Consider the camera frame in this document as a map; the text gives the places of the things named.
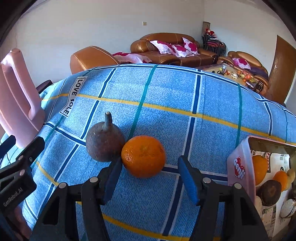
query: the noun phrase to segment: bed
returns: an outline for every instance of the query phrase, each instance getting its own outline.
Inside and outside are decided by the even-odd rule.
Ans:
[[[77,77],[87,79],[66,118],[59,112]],[[190,202],[178,173],[180,155],[207,177],[226,185],[226,159],[248,135],[296,143],[296,117],[285,107],[236,82],[192,68],[97,67],[54,83],[40,96],[46,116],[38,135],[45,139],[45,149],[32,165],[37,189],[22,203],[31,228],[59,183],[83,183],[109,165],[92,160],[85,144],[87,131],[104,121],[106,111],[112,113],[113,123],[126,139],[153,136],[167,157],[162,172],[149,179],[137,179],[122,169],[112,200],[101,207],[112,241],[189,240],[198,208]],[[14,146],[1,167],[14,162],[20,152]],[[85,241],[80,203],[76,212],[79,238]],[[222,220],[221,203],[216,238]]]

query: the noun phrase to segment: orange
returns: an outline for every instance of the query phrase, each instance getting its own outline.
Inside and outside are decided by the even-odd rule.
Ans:
[[[137,136],[124,145],[121,159],[133,176],[148,178],[162,170],[166,156],[159,140],[150,136]]]
[[[281,184],[281,191],[284,191],[286,189],[288,183],[287,173],[285,173],[284,171],[278,171],[274,175],[273,180],[278,181]]]
[[[257,186],[263,181],[267,173],[268,163],[267,160],[261,155],[253,156],[252,159],[255,174],[255,185]]]

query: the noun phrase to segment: fruit stem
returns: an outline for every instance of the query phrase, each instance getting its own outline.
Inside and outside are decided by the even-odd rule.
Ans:
[[[109,111],[105,113],[105,123],[103,125],[104,130],[108,130],[112,126],[112,115]]]

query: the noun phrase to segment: shiitake mushroom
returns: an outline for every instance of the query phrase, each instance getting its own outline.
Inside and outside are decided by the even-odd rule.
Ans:
[[[273,206],[281,196],[281,184],[275,180],[268,180],[259,188],[256,195],[261,198],[263,206]]]

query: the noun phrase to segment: pink plastic chair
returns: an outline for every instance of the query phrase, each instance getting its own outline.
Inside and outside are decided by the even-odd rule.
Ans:
[[[15,136],[17,147],[24,148],[40,131],[44,116],[22,52],[14,48],[1,62],[0,124]]]

